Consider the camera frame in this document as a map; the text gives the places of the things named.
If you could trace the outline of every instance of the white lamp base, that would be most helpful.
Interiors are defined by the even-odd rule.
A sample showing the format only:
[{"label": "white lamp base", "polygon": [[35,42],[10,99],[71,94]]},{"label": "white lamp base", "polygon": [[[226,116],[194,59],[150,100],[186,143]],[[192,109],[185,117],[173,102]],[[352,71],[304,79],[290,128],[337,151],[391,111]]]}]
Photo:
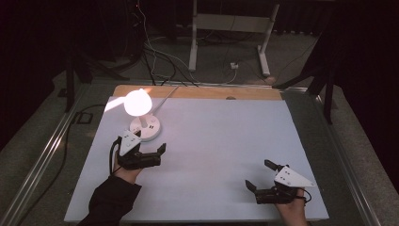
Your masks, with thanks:
[{"label": "white lamp base", "polygon": [[[144,115],[140,116],[140,118],[136,117],[134,120],[132,120],[130,123],[130,131],[132,133],[136,133],[140,130],[140,138],[143,142],[156,138],[161,132],[161,123],[159,120],[153,115]],[[141,121],[145,121],[147,125],[143,127]]]}]

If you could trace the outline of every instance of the table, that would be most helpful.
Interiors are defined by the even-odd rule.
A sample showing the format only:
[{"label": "table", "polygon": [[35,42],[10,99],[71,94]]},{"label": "table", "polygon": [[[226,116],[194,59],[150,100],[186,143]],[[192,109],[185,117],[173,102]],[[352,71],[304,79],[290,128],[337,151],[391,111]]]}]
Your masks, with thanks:
[{"label": "table", "polygon": [[270,75],[265,51],[272,33],[277,12],[279,11],[279,4],[273,5],[273,10],[268,17],[197,13],[197,0],[193,0],[193,6],[193,29],[191,36],[190,59],[188,64],[188,70],[190,72],[194,72],[197,68],[197,29],[209,29],[264,33],[263,43],[258,46],[258,58],[261,63],[262,75]]},{"label": "table", "polygon": [[[132,117],[123,109],[129,90],[146,89],[154,106],[173,87],[119,86],[104,110],[85,166],[74,190],[65,221],[88,213],[95,187],[108,176],[112,142],[128,128]],[[270,159],[311,181],[311,166],[300,143],[289,109],[274,89],[180,87],[156,111],[162,131],[142,143],[140,151],[154,152],[166,142],[159,167],[144,169],[137,178],[142,189],[126,222],[274,221],[279,213],[259,205],[245,180],[270,188],[275,172]],[[328,218],[318,187],[308,188],[308,220]]]}]

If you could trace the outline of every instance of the gray floor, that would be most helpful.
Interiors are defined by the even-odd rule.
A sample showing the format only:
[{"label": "gray floor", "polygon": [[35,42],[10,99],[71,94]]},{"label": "gray floor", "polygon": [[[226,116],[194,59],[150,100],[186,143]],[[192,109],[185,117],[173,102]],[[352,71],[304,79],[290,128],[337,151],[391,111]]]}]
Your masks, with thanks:
[{"label": "gray floor", "polygon": [[[269,85],[287,81],[300,73],[316,38],[292,34],[273,35],[266,51],[271,71],[271,76],[267,79],[261,76],[255,50],[256,45],[261,41],[260,35],[251,36],[249,40],[231,45],[202,46],[203,42],[199,40],[201,46],[197,71],[191,74],[180,62],[180,60],[185,64],[188,62],[190,39],[178,38],[176,41],[170,41],[159,38],[153,39],[151,44],[152,48],[179,58],[180,60],[172,57],[176,65],[184,72],[185,77],[191,81],[197,80],[201,86],[209,86],[207,83],[215,86],[231,81],[230,85],[266,86],[267,89]],[[239,64],[235,78],[234,72],[229,69],[230,62]],[[101,72],[94,72],[96,77],[91,85],[77,83],[77,93],[85,88],[87,90],[78,100],[76,110],[90,105],[105,104],[115,86],[120,84]],[[159,74],[158,77],[166,77],[172,75],[173,68],[158,57],[153,72]],[[138,62],[133,68],[121,74],[131,78],[127,84],[146,84],[150,80],[148,70],[142,62]],[[179,73],[172,80],[174,84],[183,82],[191,85]],[[65,87],[65,74],[57,76],[54,82],[56,90],[0,153],[0,185],[2,185],[0,216],[6,213],[23,184],[25,176],[34,166],[58,123],[65,116],[66,101],[56,97],[59,90]],[[282,93],[282,97],[293,115],[296,129],[330,215],[330,219],[316,221],[312,225],[377,225],[375,221],[370,220],[370,213],[375,213],[380,225],[399,225],[399,219],[396,216],[399,212],[398,194],[382,169],[356,116],[344,99],[342,91],[337,87],[334,89],[334,105],[331,112],[334,123],[330,126],[325,124],[319,114],[320,105],[316,97],[303,92],[310,82],[311,79],[308,79],[296,84],[297,88],[304,89],[286,90]],[[92,107],[88,110],[94,115],[91,124],[74,124],[71,127],[66,165],[54,185],[29,212],[22,225],[70,225],[63,222],[63,218],[103,110],[102,107]],[[65,142],[64,136],[46,171],[41,175],[25,210],[55,177],[62,163]],[[237,224],[207,223],[206,225],[264,224],[242,222]]]}]

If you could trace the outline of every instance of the human arm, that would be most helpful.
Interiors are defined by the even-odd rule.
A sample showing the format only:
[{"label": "human arm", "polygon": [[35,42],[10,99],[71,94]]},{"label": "human arm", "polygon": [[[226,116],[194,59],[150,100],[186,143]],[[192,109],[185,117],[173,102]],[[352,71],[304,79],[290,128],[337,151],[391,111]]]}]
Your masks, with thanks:
[{"label": "human arm", "polygon": [[[299,188],[296,192],[297,197],[303,197],[304,190]],[[287,226],[308,226],[305,218],[305,200],[294,199],[287,204],[276,204],[282,220]]]},{"label": "human arm", "polygon": [[88,215],[78,226],[115,226],[129,213],[140,191],[136,177],[141,169],[127,170],[114,164],[114,173],[110,175],[91,196]]}]

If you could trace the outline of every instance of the black sleeve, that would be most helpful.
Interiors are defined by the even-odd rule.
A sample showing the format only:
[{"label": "black sleeve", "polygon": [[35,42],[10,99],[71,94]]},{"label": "black sleeve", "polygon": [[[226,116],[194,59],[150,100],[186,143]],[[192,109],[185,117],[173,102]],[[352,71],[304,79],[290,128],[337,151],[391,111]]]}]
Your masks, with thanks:
[{"label": "black sleeve", "polygon": [[78,226],[115,226],[133,208],[141,186],[132,185],[116,176],[110,176],[91,196],[88,215]]}]

